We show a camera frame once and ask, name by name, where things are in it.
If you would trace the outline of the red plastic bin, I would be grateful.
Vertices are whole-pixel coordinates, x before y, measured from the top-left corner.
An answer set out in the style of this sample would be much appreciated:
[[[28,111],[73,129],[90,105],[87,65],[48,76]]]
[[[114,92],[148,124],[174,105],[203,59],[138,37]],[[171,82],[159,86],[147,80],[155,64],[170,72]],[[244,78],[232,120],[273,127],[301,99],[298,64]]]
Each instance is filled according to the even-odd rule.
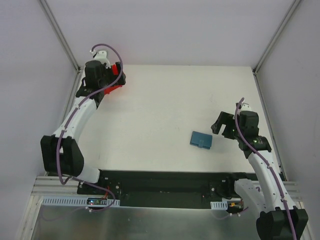
[[[107,85],[110,85],[113,81],[116,80],[116,78],[118,77],[118,75],[120,73],[120,63],[116,62],[115,64],[113,64],[110,69],[107,69],[107,73],[108,73],[108,77],[109,77]],[[122,79],[120,78],[119,82],[117,82],[114,85],[106,88],[104,90],[104,94],[108,95],[112,91],[114,91],[114,90],[116,90],[118,88],[121,88],[123,85],[124,84],[122,83]]]

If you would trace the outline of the blue card holder wallet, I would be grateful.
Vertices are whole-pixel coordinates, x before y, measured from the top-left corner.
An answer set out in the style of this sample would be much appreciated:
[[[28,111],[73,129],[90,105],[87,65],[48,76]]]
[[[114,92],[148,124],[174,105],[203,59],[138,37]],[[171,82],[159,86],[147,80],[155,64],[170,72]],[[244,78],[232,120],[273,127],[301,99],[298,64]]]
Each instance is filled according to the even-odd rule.
[[[190,138],[190,145],[209,150],[212,147],[212,141],[212,135],[193,131]]]

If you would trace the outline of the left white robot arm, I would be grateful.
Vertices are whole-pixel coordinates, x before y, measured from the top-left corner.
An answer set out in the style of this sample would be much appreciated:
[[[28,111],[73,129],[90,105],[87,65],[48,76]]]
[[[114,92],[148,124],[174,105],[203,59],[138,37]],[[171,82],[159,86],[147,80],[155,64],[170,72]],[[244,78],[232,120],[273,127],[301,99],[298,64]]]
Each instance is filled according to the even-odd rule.
[[[52,135],[45,135],[40,140],[46,172],[89,182],[89,190],[96,195],[105,191],[106,183],[100,179],[101,171],[85,162],[78,142],[86,123],[102,102],[105,90],[125,83],[126,75],[120,61],[110,67],[99,60],[85,64],[84,77],[70,112]]]

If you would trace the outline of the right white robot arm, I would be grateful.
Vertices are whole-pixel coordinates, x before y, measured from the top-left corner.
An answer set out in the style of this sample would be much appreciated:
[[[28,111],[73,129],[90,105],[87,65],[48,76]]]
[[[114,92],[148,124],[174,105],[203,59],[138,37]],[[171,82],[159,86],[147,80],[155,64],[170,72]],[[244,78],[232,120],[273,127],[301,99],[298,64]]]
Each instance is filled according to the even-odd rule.
[[[231,114],[222,111],[211,126],[213,134],[238,142],[245,158],[252,166],[260,188],[249,179],[232,180],[225,184],[230,197],[240,196],[255,215],[256,230],[262,240],[299,240],[309,217],[305,209],[299,209],[292,200],[276,171],[272,148],[266,137],[259,135],[259,116],[243,110]]]

